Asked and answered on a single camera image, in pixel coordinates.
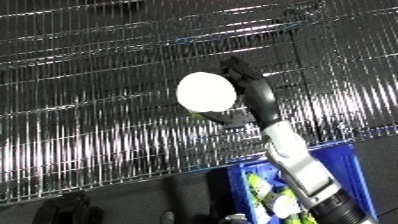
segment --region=metal wire rack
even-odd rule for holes
[[[232,54],[311,144],[397,133],[395,0],[6,0],[0,27],[0,205],[261,153],[176,101]]]

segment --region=green object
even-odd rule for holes
[[[300,219],[303,224],[317,224],[314,217],[307,212],[300,213]]]
[[[290,215],[287,217],[283,224],[302,224],[300,217],[297,214]]]
[[[267,194],[267,196],[261,200],[261,202],[267,207],[267,208],[272,208],[273,203],[275,202],[276,199],[278,199],[281,195],[270,192]]]
[[[199,113],[195,113],[195,112],[189,112],[191,114],[191,117],[193,119],[197,119],[197,120],[206,120],[205,117],[203,117],[201,114]]]
[[[253,194],[250,194],[250,198],[253,203],[257,223],[268,223],[271,220],[271,217],[267,214],[267,210],[264,205]]]
[[[292,199],[296,199],[297,200],[296,195],[294,194],[292,189],[290,189],[288,186],[280,187],[279,188],[279,194],[286,195],[286,196],[288,196],[288,197],[290,197]]]
[[[247,174],[247,182],[251,193],[260,201],[272,190],[272,186],[266,180],[254,173]]]

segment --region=blue bin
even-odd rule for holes
[[[352,145],[325,147],[314,150],[311,154],[329,169],[364,211],[373,217],[377,217]],[[250,202],[250,191],[246,180],[247,172],[256,173],[274,187],[284,186],[285,184],[278,177],[278,170],[266,160],[241,163],[228,168],[236,211],[246,214],[251,223],[260,224],[255,220],[254,208]],[[270,224],[282,224],[282,221],[273,216]]]

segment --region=wire shelf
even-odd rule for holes
[[[311,144],[398,131],[396,1],[1,4],[0,205],[262,153],[254,124],[224,130],[176,100],[185,75],[233,54]]]

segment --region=white disc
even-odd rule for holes
[[[274,201],[272,211],[280,219],[286,219],[292,214],[293,201],[286,195],[281,195]]]
[[[181,80],[177,99],[182,106],[194,112],[221,112],[233,106],[236,92],[224,77],[196,72]]]

